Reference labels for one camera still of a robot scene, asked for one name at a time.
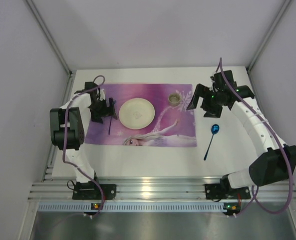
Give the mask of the blue metallic spoon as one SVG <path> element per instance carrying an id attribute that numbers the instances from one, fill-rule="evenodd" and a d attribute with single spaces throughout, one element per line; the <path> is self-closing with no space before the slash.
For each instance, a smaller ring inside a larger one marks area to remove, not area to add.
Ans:
<path id="1" fill-rule="evenodd" d="M 209 153 L 209 150 L 210 150 L 210 147 L 211 147 L 211 144 L 212 144 L 212 141 L 213 141 L 214 135 L 216 135 L 216 134 L 219 132 L 219 130 L 220 130 L 220 126 L 219 126 L 218 124 L 214 124 L 214 125 L 212 125 L 212 127 L 211 127 L 211 134 L 212 134 L 212 136 L 211 136 L 211 139 L 210 139 L 210 142 L 209 142 L 208 148 L 207 148 L 206 153 L 205 153 L 204 158 L 203 158 L 204 161 L 205 161 L 205 160 L 207 159 L 207 157 L 208 157 L 208 153 Z"/>

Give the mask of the white round plate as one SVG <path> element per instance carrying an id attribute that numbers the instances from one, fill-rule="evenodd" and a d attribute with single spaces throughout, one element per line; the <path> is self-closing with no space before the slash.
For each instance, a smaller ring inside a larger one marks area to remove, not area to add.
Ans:
<path id="1" fill-rule="evenodd" d="M 140 130 L 153 121 L 155 108 L 144 98 L 132 98 L 120 107 L 118 116 L 120 122 L 126 128 Z"/>

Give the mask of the beige speckled cup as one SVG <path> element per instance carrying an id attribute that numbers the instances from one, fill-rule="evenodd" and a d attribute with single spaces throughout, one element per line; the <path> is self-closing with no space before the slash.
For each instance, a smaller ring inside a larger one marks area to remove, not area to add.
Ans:
<path id="1" fill-rule="evenodd" d="M 171 93 L 168 96 L 168 104 L 172 107 L 176 107 L 180 104 L 181 102 L 181 97 L 178 93 Z"/>

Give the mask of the purple princess cloth placemat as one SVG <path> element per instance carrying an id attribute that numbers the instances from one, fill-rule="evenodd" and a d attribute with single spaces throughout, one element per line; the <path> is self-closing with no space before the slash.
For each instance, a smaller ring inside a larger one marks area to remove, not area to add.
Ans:
<path id="1" fill-rule="evenodd" d="M 116 100 L 115 110 L 118 119 L 112 121 L 111 135 L 108 135 L 110 117 L 103 124 L 89 125 L 85 143 L 92 145 L 135 145 L 152 147 L 196 147 L 195 116 L 186 110 L 192 99 L 191 84 L 107 84 L 103 87 L 108 98 Z M 178 106 L 168 104 L 168 96 L 178 93 L 181 102 Z M 120 107 L 133 98 L 148 100 L 155 108 L 155 117 L 147 127 L 131 130 L 119 120 Z"/>

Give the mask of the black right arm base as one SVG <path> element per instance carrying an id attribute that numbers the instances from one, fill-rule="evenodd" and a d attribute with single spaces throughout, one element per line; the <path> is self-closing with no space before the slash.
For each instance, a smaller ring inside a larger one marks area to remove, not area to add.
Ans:
<path id="1" fill-rule="evenodd" d="M 219 202 L 221 200 L 249 200 L 251 198 L 248 187 L 224 189 L 219 183 L 205 184 L 205 194 L 207 200 Z"/>

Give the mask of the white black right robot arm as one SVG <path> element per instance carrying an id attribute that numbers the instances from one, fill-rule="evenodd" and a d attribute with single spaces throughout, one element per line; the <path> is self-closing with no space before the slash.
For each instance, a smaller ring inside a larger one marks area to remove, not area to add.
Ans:
<path id="1" fill-rule="evenodd" d="M 255 95 L 247 85 L 238 86 L 231 70 L 210 77 L 212 86 L 197 84 L 188 110 L 197 107 L 206 118 L 220 118 L 227 107 L 240 121 L 257 153 L 257 158 L 244 170 L 224 175 L 220 185 L 225 194 L 235 195 L 237 190 L 256 185 L 262 187 L 290 180 L 296 167 L 296 145 L 288 145 L 277 136 L 259 109 Z"/>

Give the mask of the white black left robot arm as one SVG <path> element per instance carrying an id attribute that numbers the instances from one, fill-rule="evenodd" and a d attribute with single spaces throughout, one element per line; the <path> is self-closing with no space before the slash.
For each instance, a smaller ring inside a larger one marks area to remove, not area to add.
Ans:
<path id="1" fill-rule="evenodd" d="M 82 145 L 91 123 L 103 124 L 103 119 L 117 119 L 115 100 L 106 98 L 103 84 L 87 81 L 64 105 L 50 110 L 50 137 L 54 146 L 63 151 L 62 161 L 73 167 L 76 181 L 95 180 L 95 170 L 85 155 Z"/>

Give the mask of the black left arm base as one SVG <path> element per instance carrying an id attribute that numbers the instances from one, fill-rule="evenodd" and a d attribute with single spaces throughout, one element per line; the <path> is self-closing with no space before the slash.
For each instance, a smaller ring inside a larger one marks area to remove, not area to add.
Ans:
<path id="1" fill-rule="evenodd" d="M 100 184 L 104 200 L 112 200 L 116 196 L 115 184 Z M 73 189 L 73 200 L 101 200 L 101 192 L 93 182 L 79 183 L 77 182 Z"/>

